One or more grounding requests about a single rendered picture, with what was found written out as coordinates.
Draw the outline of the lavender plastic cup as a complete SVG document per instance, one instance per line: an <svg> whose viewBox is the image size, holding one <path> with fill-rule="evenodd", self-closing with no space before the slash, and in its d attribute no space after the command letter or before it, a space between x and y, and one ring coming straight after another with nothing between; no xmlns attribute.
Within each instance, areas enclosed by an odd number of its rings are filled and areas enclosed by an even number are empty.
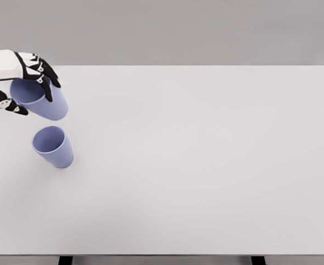
<svg viewBox="0 0 324 265"><path fill-rule="evenodd" d="M31 112L49 119L60 120L68 112L68 104L60 88L54 86L49 78L48 81L53 101L50 102L45 97L45 91L36 81L14 79L10 85L11 97L20 105Z"/></svg>
<svg viewBox="0 0 324 265"><path fill-rule="evenodd" d="M57 168L66 168L74 160L73 150L66 132L58 126L46 126L32 139L34 151Z"/></svg>

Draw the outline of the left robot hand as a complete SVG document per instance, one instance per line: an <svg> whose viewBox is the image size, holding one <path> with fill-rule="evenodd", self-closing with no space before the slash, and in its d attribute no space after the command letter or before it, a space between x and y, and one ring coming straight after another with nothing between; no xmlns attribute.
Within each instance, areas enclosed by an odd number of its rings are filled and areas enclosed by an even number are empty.
<svg viewBox="0 0 324 265"><path fill-rule="evenodd" d="M8 49L0 50L0 81L16 78L36 82L49 102L53 101L50 84L61 88L59 77L54 69L37 54ZM0 109L20 115L29 114L26 107L8 97L2 90L0 90Z"/></svg>

